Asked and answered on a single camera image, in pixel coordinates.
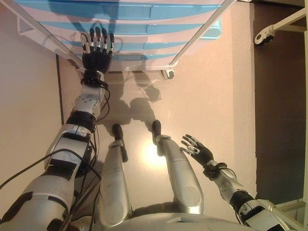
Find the black cable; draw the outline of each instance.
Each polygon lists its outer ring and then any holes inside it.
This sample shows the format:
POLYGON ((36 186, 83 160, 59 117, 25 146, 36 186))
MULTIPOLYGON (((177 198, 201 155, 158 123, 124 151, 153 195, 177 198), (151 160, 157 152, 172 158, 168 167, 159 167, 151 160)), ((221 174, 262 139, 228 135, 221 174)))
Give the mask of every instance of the black cable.
POLYGON ((241 225, 242 223, 240 222, 236 212, 235 212, 235 217, 236 217, 237 221, 239 222, 239 224, 241 225))
POLYGON ((92 231, 92 226, 93 226, 93 221, 94 221, 94 213, 95 213, 95 206, 96 206, 96 200, 97 200, 99 194, 100 194, 100 188, 98 189, 97 194, 96 194, 96 196, 94 198, 93 211, 92 211, 92 217, 91 217, 91 223, 90 223, 89 231, 92 231))
POLYGON ((54 151, 46 156, 44 156, 43 158, 39 159, 38 161, 34 162, 33 164, 29 165, 28 167, 24 168, 23 170, 19 171, 18 173, 16 173, 15 175, 11 176, 10 178, 8 178, 4 183, 2 183, 2 185, 0 185, 0 190, 7 184, 9 183, 11 180, 15 179, 16 177, 18 177, 19 175, 23 174, 24 172, 28 171, 29 169, 31 169, 32 167, 34 167, 35 165, 39 164, 40 162, 42 162, 43 160, 51 157, 52 155, 59 153, 59 152, 70 152, 73 155, 75 155, 76 157, 78 157, 81 161, 83 161, 90 169, 91 171, 93 171, 95 173, 95 175, 98 177, 98 179, 100 179, 100 181, 102 180, 101 176, 98 174, 98 172, 87 163, 87 161, 85 159, 83 159, 80 155, 78 155, 77 153, 75 153, 72 150, 66 149, 66 148, 62 148, 59 149, 57 151, 54 151))
POLYGON ((102 106, 101 112, 102 112, 102 110, 104 109, 104 107, 106 106, 107 102, 108 102, 109 99, 110 99, 110 91, 109 91, 108 89, 106 89, 106 91, 107 91, 109 94, 108 94, 108 98, 106 98, 106 95, 105 95, 106 102, 105 102, 104 105, 102 106))
POLYGON ((98 143, 98 146, 97 146, 97 158, 98 158, 98 155, 100 154, 100 133, 98 132, 97 125, 95 125, 95 127, 96 127, 96 132, 97 132, 97 143, 98 143))
POLYGON ((59 231, 64 231, 67 229, 72 216, 80 209, 80 207, 83 205, 83 203, 88 199, 88 197, 90 196, 90 194, 92 193, 92 191, 95 189, 95 187, 97 185, 99 185, 101 182, 97 182, 92 188, 89 189, 89 191, 87 192, 87 194, 84 197, 80 197, 80 199, 78 200, 78 203, 76 203, 76 206, 74 208, 71 209, 70 213, 66 216, 66 218, 64 219, 62 226, 60 227, 59 231))
POLYGON ((110 111, 110 105, 109 105, 110 91, 109 91, 109 90, 106 90, 106 91, 109 92, 109 95, 108 95, 108 98, 107 98, 106 95, 105 95, 106 102, 105 102, 105 104, 102 106, 101 112, 102 112, 102 110, 105 108, 106 105, 108 106, 108 110, 107 110, 106 115, 104 115, 102 118, 96 120, 96 123, 99 122, 99 121, 101 121, 102 119, 105 119, 106 116, 109 114, 109 111, 110 111))
POLYGON ((109 106, 109 102, 107 101, 107 106, 108 106, 108 110, 107 110, 107 113, 106 113, 106 115, 104 115, 102 118, 100 118, 99 120, 97 120, 96 122, 99 122, 99 121, 101 121, 102 119, 105 119, 106 118, 106 116, 109 114, 109 111, 110 111, 110 106, 109 106))
POLYGON ((92 180, 90 181, 90 183, 87 185, 87 187, 85 188, 85 191, 88 190, 88 188, 90 187, 90 185, 92 184, 92 182, 95 180, 96 176, 94 176, 92 178, 92 180))

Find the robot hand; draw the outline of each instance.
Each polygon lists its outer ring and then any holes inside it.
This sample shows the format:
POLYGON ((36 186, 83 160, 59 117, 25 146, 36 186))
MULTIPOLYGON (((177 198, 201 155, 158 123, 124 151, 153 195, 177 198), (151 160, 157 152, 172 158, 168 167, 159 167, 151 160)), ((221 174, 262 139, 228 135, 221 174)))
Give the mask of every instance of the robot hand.
POLYGON ((205 148, 197 139, 187 134, 183 136, 183 139, 188 142, 181 141, 182 144, 186 145, 187 149, 181 148, 181 150, 198 161, 203 168, 206 167, 208 162, 214 160, 211 151, 208 148, 205 148))
POLYGON ((113 56, 113 46, 115 42, 115 37, 112 33, 110 34, 109 38, 111 45, 108 51, 108 35, 105 28, 102 28, 102 34, 98 26, 95 27, 95 31, 93 28, 91 28, 90 40, 87 34, 82 33, 80 35, 83 49, 82 62, 85 69, 89 71, 99 71, 104 74, 108 73, 113 56))

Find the robotic finger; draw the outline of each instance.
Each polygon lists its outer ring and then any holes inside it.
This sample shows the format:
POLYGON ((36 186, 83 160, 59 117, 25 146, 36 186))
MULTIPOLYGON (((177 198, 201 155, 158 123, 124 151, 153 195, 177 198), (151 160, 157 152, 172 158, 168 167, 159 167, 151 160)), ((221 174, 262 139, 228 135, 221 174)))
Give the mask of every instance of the robotic finger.
POLYGON ((104 38, 104 48, 103 48, 103 53, 107 54, 107 30, 105 28, 102 28, 102 34, 103 34, 103 38, 104 38))
POLYGON ((187 138, 186 136, 182 136, 182 138, 188 141, 192 146, 197 147, 197 143, 193 139, 187 138))
POLYGON ((89 39, 86 34, 82 33, 80 35, 80 41, 82 45, 82 52, 84 54, 89 54, 90 53, 90 46, 89 46, 89 39))
POLYGON ((184 144, 187 147, 187 149, 185 149, 186 153, 189 152, 188 154, 190 154, 190 155, 191 155, 191 153, 192 154, 199 154, 200 153, 200 149, 198 149, 197 147, 191 146, 190 144, 186 143, 185 141, 181 141, 181 143, 184 144))
POLYGON ((94 29, 90 28, 90 51, 94 52, 94 29))
POLYGON ((113 50, 114 49, 114 43, 115 43, 115 36, 113 33, 110 33, 110 49, 113 50))
POLYGON ((98 26, 95 27, 95 33, 96 33, 96 49, 95 49, 95 52, 101 53, 102 52, 102 50, 101 50, 101 43, 102 43, 101 37, 102 37, 102 35, 101 35, 101 29, 98 26))
POLYGON ((187 153, 188 155, 194 154, 193 152, 190 152, 189 150, 187 150, 187 149, 185 149, 185 148, 180 148, 180 149, 181 149, 181 151, 187 153))
POLYGON ((201 144, 201 142, 200 141, 198 141, 196 138, 194 138, 194 137, 192 137, 191 135, 188 135, 188 134, 186 134, 185 135, 187 138, 189 138, 190 140, 192 140, 193 142, 195 142, 197 145, 199 144, 201 144))

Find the blue drawer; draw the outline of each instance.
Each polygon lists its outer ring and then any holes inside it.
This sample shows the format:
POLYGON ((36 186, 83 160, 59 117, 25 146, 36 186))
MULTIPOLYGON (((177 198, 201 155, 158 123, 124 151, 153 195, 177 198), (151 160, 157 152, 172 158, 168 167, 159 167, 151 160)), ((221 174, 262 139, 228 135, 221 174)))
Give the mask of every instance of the blue drawer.
POLYGON ((83 18, 161 20, 214 11, 220 5, 147 4, 104 1, 14 0, 21 6, 83 18))
POLYGON ((113 60, 115 61, 143 61, 152 59, 161 59, 174 56, 175 54, 115 54, 113 60))
MULTIPOLYGON (((61 41, 63 44, 81 47, 81 42, 61 41)), ((186 44, 186 42, 151 42, 151 43, 115 43, 115 51, 142 51, 170 48, 186 44)))
POLYGON ((101 23, 68 23, 68 22, 40 22, 43 26, 53 26, 61 29, 88 33, 91 27, 104 27, 107 33, 118 35, 156 35, 179 32, 202 26, 202 24, 175 24, 175 25, 146 25, 146 24, 101 24, 101 23))

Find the wire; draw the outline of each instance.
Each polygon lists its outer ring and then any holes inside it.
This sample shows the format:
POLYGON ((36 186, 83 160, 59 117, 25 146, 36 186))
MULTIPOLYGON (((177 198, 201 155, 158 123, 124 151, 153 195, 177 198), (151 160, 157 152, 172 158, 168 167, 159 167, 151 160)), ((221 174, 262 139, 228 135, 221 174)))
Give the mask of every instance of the wire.
POLYGON ((90 185, 92 184, 92 182, 95 180, 96 176, 94 176, 92 178, 92 180, 90 181, 90 183, 87 185, 87 187, 85 188, 85 191, 88 190, 88 188, 90 187, 90 185))
POLYGON ((94 202, 93 202, 93 211, 92 211, 92 217, 91 217, 91 223, 90 223, 90 227, 89 227, 89 231, 92 231, 92 226, 93 226, 93 221, 94 221, 94 213, 95 213, 95 206, 96 206, 96 201, 98 198, 98 195, 100 194, 100 188, 98 189, 96 196, 94 198, 94 202))
POLYGON ((66 216, 66 218, 64 219, 62 226, 60 227, 59 231, 64 231, 66 230, 67 226, 69 225, 69 222, 73 216, 73 214, 75 214, 80 207, 83 205, 83 203, 88 199, 88 197, 90 196, 90 194, 93 192, 93 190, 96 188, 97 185, 99 185, 101 182, 97 182, 92 188, 89 189, 89 191, 87 192, 87 194, 84 197, 80 197, 80 199, 78 200, 78 203, 76 203, 76 206, 74 208, 71 209, 70 213, 66 216))
POLYGON ((106 115, 104 115, 102 118, 100 118, 100 119, 96 120, 96 123, 97 123, 97 122, 99 122, 99 121, 101 121, 102 119, 105 119, 105 118, 106 118, 106 116, 109 114, 109 111, 110 111, 110 105, 109 105, 110 91, 109 91, 109 90, 106 90, 106 91, 108 91, 108 92, 109 92, 109 95, 108 95, 108 98, 107 98, 107 97, 106 97, 106 95, 105 95, 106 102, 105 102, 105 104, 102 106, 101 111, 103 111, 103 109, 105 108, 105 106, 106 106, 106 105, 108 106, 108 110, 107 110, 106 115))
POLYGON ((59 149, 57 151, 54 151, 46 156, 44 156, 43 158, 39 159, 38 161, 34 162, 33 164, 29 165, 28 167, 24 168, 23 170, 19 171, 18 173, 16 173, 15 175, 11 176, 10 178, 8 178, 4 183, 2 183, 2 185, 0 185, 0 190, 7 184, 9 183, 11 180, 15 179, 16 177, 18 177, 19 175, 23 174, 24 172, 28 171, 29 169, 31 169, 32 167, 34 167, 35 165, 39 164, 40 162, 42 162, 43 160, 51 157, 52 155, 59 153, 59 152, 70 152, 71 154, 75 155, 76 157, 78 157, 81 161, 83 161, 90 169, 91 171, 98 177, 98 179, 101 181, 102 178, 101 176, 98 174, 98 172, 87 163, 87 161, 82 158, 80 155, 78 155, 77 153, 75 153, 72 150, 66 149, 66 148, 62 148, 59 149))
POLYGON ((242 223, 240 222, 236 212, 235 212, 235 217, 236 217, 237 221, 239 222, 239 224, 241 225, 242 223))
MULTIPOLYGON (((94 157, 92 158, 92 160, 90 161, 90 164, 92 167, 94 167, 96 161, 97 161, 97 157, 98 157, 98 153, 97 153, 97 146, 96 146, 96 137, 95 137, 95 131, 93 133, 93 137, 94 137, 94 144, 93 142, 90 140, 90 144, 91 146, 93 147, 93 150, 94 150, 94 157)), ((79 196, 82 195, 82 192, 83 192, 83 186, 84 186, 84 183, 86 181, 86 178, 87 178, 87 175, 88 175, 88 172, 87 171, 83 177, 83 180, 82 180, 82 184, 81 184, 81 188, 80 188, 80 192, 79 192, 79 196)))
POLYGON ((98 143, 98 147, 97 147, 97 156, 100 154, 100 133, 98 132, 98 128, 97 125, 96 126, 96 132, 97 132, 97 143, 98 143))
POLYGON ((106 95, 105 95, 106 102, 105 102, 104 105, 102 106, 101 112, 102 112, 102 110, 104 109, 104 107, 106 106, 107 102, 108 102, 109 99, 110 99, 110 90, 106 89, 106 91, 107 91, 109 94, 108 94, 108 98, 106 98, 106 95))

